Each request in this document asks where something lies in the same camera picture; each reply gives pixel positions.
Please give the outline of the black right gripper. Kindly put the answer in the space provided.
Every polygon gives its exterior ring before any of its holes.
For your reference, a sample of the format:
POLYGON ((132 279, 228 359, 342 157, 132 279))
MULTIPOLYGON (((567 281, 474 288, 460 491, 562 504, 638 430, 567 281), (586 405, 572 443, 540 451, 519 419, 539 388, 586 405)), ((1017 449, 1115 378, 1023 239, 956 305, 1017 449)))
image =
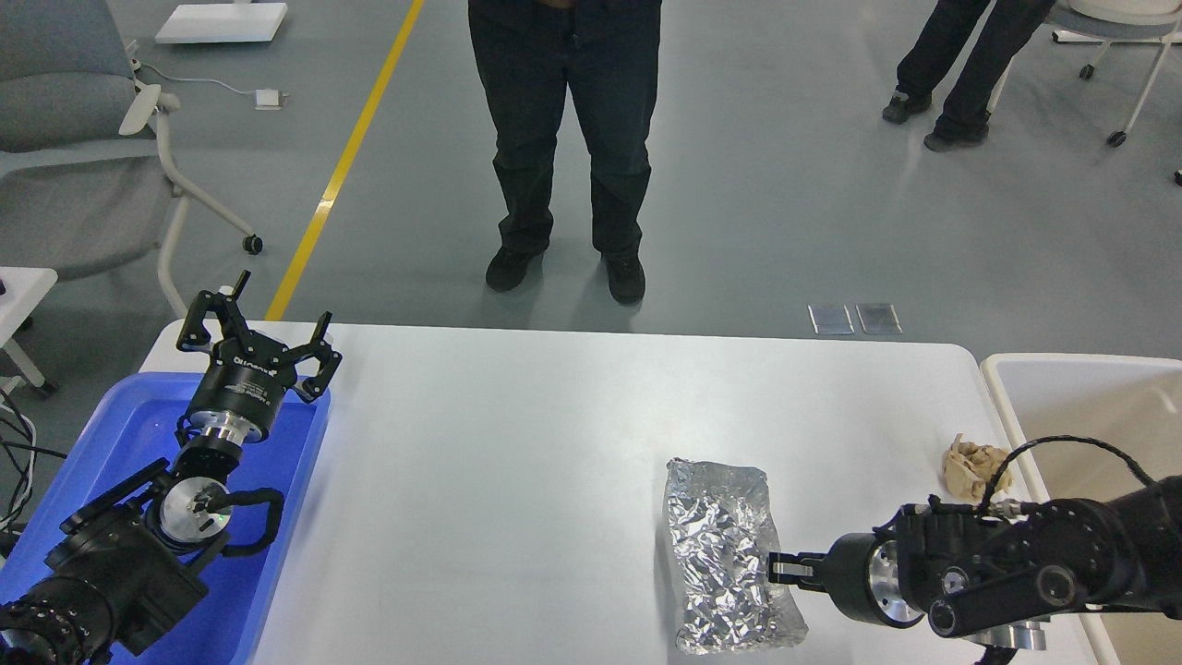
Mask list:
POLYGON ((924 618, 913 609, 900 586, 898 541, 871 533, 836 540, 827 555, 819 552, 769 552, 768 581, 826 592, 840 613, 855 622, 904 630, 924 618), (816 565, 821 563, 821 578, 816 565))

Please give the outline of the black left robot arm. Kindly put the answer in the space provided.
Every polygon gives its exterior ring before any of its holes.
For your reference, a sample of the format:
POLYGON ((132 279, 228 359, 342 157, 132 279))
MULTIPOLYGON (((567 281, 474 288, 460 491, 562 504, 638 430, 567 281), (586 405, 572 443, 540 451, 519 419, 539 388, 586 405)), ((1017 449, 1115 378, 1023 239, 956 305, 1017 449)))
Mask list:
POLYGON ((5 664, 106 664, 113 644, 143 653, 208 595, 208 563, 277 540, 282 493, 232 490, 230 475, 245 446, 269 438, 284 396, 320 399, 343 357, 327 340, 330 312, 301 345, 249 328, 239 307, 248 279, 194 296, 176 346, 210 365, 178 417, 176 458, 152 459, 64 519, 48 576, 4 605, 5 664))

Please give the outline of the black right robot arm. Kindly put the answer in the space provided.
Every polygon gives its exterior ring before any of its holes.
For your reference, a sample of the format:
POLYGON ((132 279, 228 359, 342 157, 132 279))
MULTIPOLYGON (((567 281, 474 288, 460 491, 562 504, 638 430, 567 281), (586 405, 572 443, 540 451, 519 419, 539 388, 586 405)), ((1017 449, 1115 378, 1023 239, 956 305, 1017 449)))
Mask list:
POLYGON ((827 594, 855 622, 928 622, 935 635, 981 645, 983 664, 1043 647, 1040 626, 1056 615, 1178 620, 1181 480, 1117 457, 1139 480, 1118 498, 994 502, 1002 475, 993 472, 975 504, 933 496, 821 554, 772 552, 769 581, 827 594))

